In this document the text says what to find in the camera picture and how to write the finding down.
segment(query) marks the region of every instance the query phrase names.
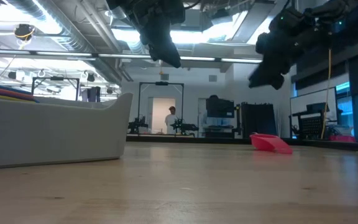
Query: white shirt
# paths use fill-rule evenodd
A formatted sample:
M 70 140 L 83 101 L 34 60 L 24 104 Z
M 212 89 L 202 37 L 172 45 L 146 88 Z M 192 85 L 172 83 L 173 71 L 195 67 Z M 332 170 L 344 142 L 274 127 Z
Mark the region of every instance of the white shirt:
M 175 130 L 171 126 L 171 124 L 174 124 L 176 119 L 178 119 L 178 117 L 174 114 L 170 114 L 165 117 L 165 124 L 167 125 L 167 134 L 175 134 Z

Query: computer monitor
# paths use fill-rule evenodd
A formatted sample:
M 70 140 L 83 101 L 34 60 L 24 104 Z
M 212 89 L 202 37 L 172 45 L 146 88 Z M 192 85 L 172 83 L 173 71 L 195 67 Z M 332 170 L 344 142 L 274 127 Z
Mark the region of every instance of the computer monitor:
M 230 100 L 207 99 L 206 110 L 209 118 L 234 118 L 234 102 Z
M 320 113 L 326 109 L 326 103 L 313 103 L 310 105 L 306 105 L 306 109 L 309 112 L 317 112 Z

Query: ceiling vent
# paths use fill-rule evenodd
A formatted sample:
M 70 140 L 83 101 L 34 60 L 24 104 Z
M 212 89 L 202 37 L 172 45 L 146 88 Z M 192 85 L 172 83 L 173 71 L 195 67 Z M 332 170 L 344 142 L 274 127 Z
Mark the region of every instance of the ceiling vent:
M 209 82 L 217 82 L 218 76 L 217 75 L 210 75 L 209 76 Z
M 169 74 L 162 74 L 161 81 L 169 81 Z

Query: white door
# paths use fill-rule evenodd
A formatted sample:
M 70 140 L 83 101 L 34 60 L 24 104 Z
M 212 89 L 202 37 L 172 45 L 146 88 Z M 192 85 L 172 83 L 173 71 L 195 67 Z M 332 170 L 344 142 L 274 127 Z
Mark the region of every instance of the white door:
M 198 137 L 204 137 L 203 116 L 206 113 L 206 98 L 198 98 Z
M 175 106 L 174 98 L 153 98 L 152 134 L 167 134 L 165 118 L 170 114 L 169 108 Z

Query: red plastic dustpan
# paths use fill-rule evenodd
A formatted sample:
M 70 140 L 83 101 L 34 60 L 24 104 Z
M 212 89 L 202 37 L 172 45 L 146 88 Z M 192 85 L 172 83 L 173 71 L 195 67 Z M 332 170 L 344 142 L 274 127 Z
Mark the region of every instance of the red plastic dustpan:
M 278 136 L 269 134 L 252 134 L 252 145 L 260 151 L 277 152 L 281 154 L 292 154 L 291 147 Z

